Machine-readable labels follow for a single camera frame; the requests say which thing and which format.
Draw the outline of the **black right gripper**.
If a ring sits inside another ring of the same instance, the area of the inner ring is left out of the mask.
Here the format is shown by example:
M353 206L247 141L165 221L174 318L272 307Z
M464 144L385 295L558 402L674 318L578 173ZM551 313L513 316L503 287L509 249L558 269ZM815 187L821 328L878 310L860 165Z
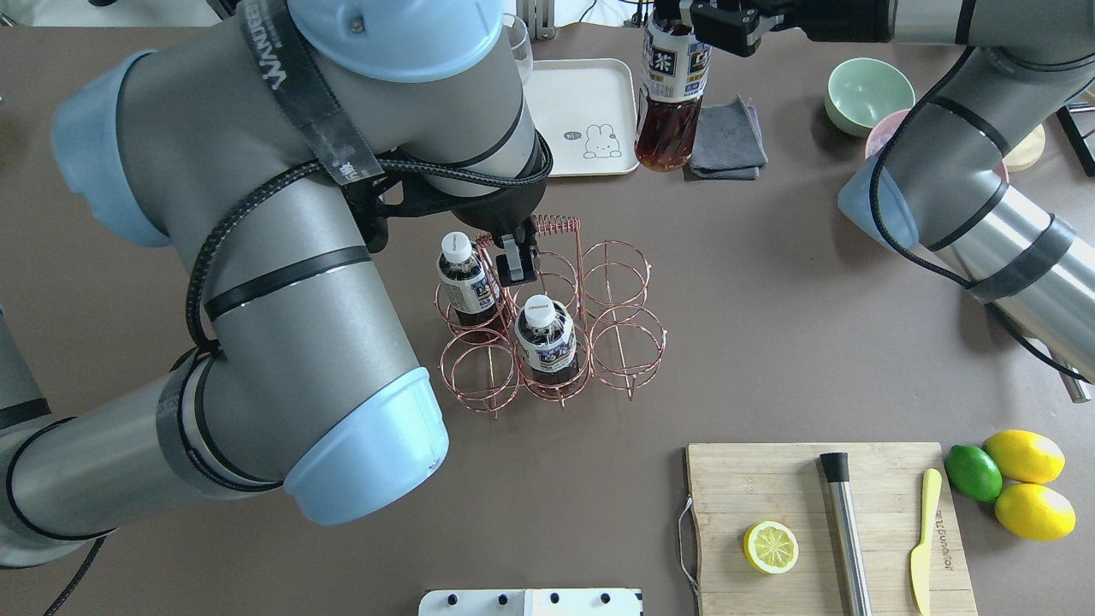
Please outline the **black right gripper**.
M894 39L891 1L752 1L753 8L721 8L692 1L690 20L698 40L738 57L754 55L761 18L779 18L775 30L802 30L807 39L888 43Z

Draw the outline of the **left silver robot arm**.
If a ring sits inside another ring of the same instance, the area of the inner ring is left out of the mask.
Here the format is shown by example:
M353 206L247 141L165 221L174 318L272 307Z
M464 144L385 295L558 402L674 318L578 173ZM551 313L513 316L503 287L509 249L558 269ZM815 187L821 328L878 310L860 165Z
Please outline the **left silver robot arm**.
M552 158L500 1L242 1L66 100L51 150L102 225L189 269L168 376L53 418L3 332L3 568L284 489L335 525L429 478L448 433L372 254L453 211L535 280Z

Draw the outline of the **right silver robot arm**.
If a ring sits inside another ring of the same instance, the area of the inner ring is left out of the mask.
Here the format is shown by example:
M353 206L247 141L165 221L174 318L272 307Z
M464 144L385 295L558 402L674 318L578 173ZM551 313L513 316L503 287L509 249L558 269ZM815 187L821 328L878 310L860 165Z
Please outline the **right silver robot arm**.
M1033 129L1092 83L1091 1L677 1L698 39L739 57L766 33L959 45L961 57L849 181L884 245L998 312L1051 367L1092 380L1092 247L998 176Z

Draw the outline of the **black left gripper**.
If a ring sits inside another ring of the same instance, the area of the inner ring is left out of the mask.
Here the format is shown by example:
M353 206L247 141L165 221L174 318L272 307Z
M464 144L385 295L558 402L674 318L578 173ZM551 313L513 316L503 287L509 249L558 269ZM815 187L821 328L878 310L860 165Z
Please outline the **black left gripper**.
M458 181L488 187L479 196L457 196L439 190L428 178ZM388 245L388 218L414 218L452 211L465 225L493 235L503 249L496 257L502 287L535 283L535 225L528 222L545 191L548 168L525 178L442 167L388 167L382 175L346 186L346 204L368 249Z

